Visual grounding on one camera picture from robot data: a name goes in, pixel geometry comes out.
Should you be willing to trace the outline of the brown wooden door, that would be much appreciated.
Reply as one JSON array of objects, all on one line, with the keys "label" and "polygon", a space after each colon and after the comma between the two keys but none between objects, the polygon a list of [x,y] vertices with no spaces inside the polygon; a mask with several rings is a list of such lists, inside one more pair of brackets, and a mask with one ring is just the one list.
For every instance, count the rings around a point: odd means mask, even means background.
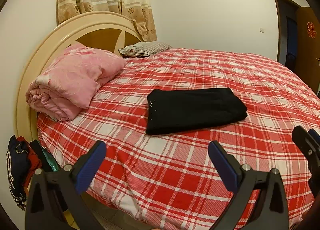
[{"label": "brown wooden door", "polygon": [[296,11],[297,58],[295,73],[317,94],[319,88],[319,21],[312,8]]}]

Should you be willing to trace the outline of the black pants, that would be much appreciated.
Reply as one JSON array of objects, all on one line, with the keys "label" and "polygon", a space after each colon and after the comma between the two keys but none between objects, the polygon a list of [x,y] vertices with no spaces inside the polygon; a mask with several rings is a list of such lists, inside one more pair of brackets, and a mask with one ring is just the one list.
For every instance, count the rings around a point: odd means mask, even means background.
[{"label": "black pants", "polygon": [[146,134],[161,135],[229,125],[247,118],[247,107],[230,88],[153,90]]}]

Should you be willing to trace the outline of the pink folded quilt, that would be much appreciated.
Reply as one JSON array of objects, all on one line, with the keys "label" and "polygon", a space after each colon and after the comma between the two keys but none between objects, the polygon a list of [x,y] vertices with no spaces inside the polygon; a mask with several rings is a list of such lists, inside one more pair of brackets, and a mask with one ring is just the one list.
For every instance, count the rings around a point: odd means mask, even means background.
[{"label": "pink folded quilt", "polygon": [[121,56],[75,43],[29,85],[27,104],[57,121],[73,120],[89,108],[97,91],[126,66]]}]

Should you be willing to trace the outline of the grey striped pillow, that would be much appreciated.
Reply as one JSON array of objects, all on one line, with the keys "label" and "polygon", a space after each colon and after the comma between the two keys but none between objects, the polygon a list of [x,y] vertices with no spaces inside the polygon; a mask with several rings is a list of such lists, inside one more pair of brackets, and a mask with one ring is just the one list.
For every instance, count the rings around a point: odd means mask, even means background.
[{"label": "grey striped pillow", "polygon": [[157,54],[161,51],[172,49],[172,46],[164,42],[139,42],[134,45],[127,45],[124,48],[120,48],[118,51],[129,58],[144,58]]}]

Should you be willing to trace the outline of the red white plaid bedsheet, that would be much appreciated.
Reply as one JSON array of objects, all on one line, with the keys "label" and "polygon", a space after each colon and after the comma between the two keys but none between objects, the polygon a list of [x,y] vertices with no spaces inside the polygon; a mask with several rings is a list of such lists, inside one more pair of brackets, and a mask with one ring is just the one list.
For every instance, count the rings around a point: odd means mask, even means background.
[{"label": "red white plaid bedsheet", "polygon": [[[230,88],[247,117],[229,125],[149,136],[153,90]],[[169,49],[128,59],[125,68],[72,121],[39,114],[39,141],[60,165],[98,140],[107,152],[88,194],[102,205],[162,229],[208,229],[232,197],[208,156],[217,140],[240,163],[281,174],[289,223],[313,203],[308,162],[292,130],[319,130],[319,98],[277,61],[235,52]]]}]

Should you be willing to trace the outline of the cream round headboard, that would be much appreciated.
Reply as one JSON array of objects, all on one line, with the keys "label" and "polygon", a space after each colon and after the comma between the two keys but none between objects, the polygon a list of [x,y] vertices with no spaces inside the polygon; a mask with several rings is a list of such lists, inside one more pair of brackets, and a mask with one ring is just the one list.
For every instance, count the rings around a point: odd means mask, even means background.
[{"label": "cream round headboard", "polygon": [[37,113],[26,103],[25,92],[65,48],[79,42],[119,55],[120,48],[141,40],[133,21],[114,12],[87,12],[57,26],[31,54],[21,72],[14,105],[15,136],[22,136],[28,142],[38,138]]}]

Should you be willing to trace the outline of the pile of dark clothes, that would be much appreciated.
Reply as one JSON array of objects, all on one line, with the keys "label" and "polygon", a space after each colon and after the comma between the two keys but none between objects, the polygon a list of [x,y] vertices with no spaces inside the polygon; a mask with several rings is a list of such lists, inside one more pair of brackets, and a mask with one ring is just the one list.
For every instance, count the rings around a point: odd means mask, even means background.
[{"label": "pile of dark clothes", "polygon": [[11,136],[7,148],[7,175],[12,198],[21,210],[26,208],[26,189],[37,169],[53,172],[60,166],[37,140],[29,143],[22,136]]}]

